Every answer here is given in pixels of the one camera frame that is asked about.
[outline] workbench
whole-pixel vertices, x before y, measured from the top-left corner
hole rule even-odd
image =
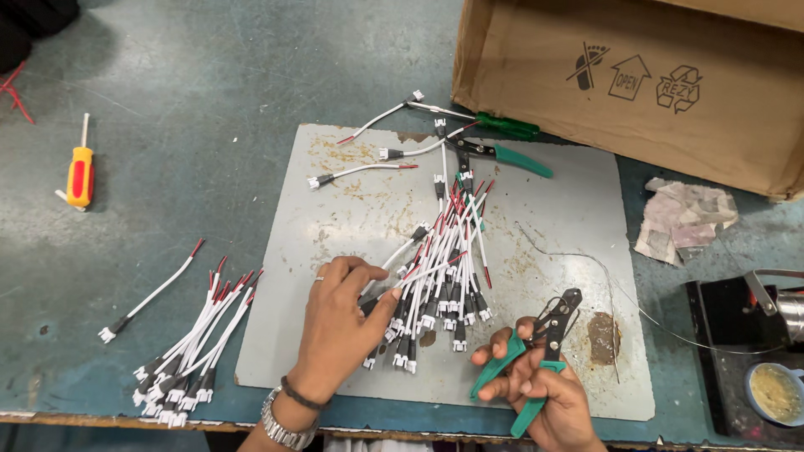
[[[299,123],[362,125],[413,89],[449,105],[460,8],[423,0],[84,2],[77,23],[39,43],[14,82],[38,125],[0,97],[0,420],[157,428],[136,418],[131,372],[169,345],[166,337],[189,330],[203,281],[177,280],[109,345],[97,332],[174,272],[200,237],[207,243],[192,269],[206,272],[224,254],[230,274],[259,267]],[[81,214],[53,191],[64,189],[85,111],[96,194]],[[404,110],[377,126],[430,133],[432,119]],[[647,180],[701,183],[628,158],[617,164],[631,242],[651,195]],[[684,282],[802,267],[804,204],[729,191],[740,220],[685,268],[632,252],[643,308],[689,338]],[[656,416],[595,419],[601,438],[740,445],[712,432],[695,350],[644,319],[642,328]],[[247,429],[257,420],[267,391],[232,379],[243,330],[241,323],[220,360],[213,403],[191,415],[206,421],[189,428]],[[512,420],[473,407],[339,397],[322,426],[495,440]]]

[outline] red and yellow screwdriver handle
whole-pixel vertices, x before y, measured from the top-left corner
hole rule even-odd
[[[72,150],[72,163],[67,176],[67,203],[77,208],[87,207],[92,201],[94,181],[92,150],[88,147],[76,147]]]

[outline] blue cup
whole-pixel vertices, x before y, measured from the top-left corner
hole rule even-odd
[[[775,417],[772,417],[770,414],[766,413],[764,409],[757,403],[757,400],[754,398],[753,391],[751,390],[751,377],[753,373],[759,368],[760,366],[770,366],[781,372],[784,376],[786,376],[790,383],[792,384],[795,391],[798,391],[798,400],[799,400],[799,410],[798,416],[789,421],[780,421]],[[800,376],[804,376],[804,370],[802,369],[788,369],[781,364],[776,363],[759,363],[754,364],[749,368],[749,371],[745,373],[745,394],[748,396],[749,403],[754,411],[757,412],[760,416],[764,417],[768,421],[776,422],[777,424],[786,425],[788,427],[798,427],[800,425],[804,425],[804,382],[801,381],[799,378]]]

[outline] silver watch band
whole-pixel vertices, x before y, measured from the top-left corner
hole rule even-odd
[[[271,407],[274,399],[277,398],[277,394],[279,394],[281,390],[282,385],[280,384],[273,391],[271,391],[271,393],[268,395],[268,398],[265,399],[265,402],[263,402],[262,426],[265,428],[265,433],[268,435],[268,438],[273,439],[281,446],[289,447],[293,450],[302,450],[313,442],[315,431],[318,429],[318,419],[316,418],[312,427],[298,433],[290,432],[286,430],[285,427],[279,425],[277,420],[273,418]]]

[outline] hand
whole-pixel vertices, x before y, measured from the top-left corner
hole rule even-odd
[[[532,317],[517,320],[516,334],[520,339],[533,334]],[[492,356],[504,358],[508,352],[508,339],[512,329],[497,331],[488,345],[483,345],[472,355],[472,363],[478,366],[488,363]],[[481,400],[505,397],[516,413],[522,411],[528,397],[547,397],[544,407],[527,427],[531,438],[547,452],[597,452],[606,451],[592,428],[589,402],[578,376],[569,367],[555,373],[539,368],[544,358],[544,341],[525,351],[506,368],[507,375],[500,375],[486,383],[478,393]]]
[[[296,365],[288,383],[315,403],[326,403],[383,338],[401,290],[382,295],[368,318],[357,306],[369,280],[384,280],[388,271],[359,257],[336,257],[318,271],[323,281],[310,289]]]

